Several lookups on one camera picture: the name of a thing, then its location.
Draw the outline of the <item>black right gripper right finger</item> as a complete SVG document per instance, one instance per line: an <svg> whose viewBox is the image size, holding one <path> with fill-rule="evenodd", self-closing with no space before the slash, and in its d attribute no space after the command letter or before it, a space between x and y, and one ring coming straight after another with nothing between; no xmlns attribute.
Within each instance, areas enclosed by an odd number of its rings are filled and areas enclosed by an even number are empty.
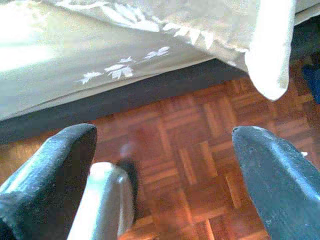
<svg viewBox="0 0 320 240"><path fill-rule="evenodd" d="M273 240L320 238L320 172L286 139L237 126L232 143L247 192Z"/></svg>

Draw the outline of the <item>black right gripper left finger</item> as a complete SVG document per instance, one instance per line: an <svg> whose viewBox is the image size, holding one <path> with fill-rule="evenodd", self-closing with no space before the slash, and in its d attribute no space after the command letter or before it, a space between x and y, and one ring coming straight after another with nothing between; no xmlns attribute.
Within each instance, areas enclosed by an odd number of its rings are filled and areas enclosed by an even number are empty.
<svg viewBox="0 0 320 240"><path fill-rule="evenodd" d="M88 123L64 128L0 187L3 240L65 240L79 207L97 143Z"/></svg>

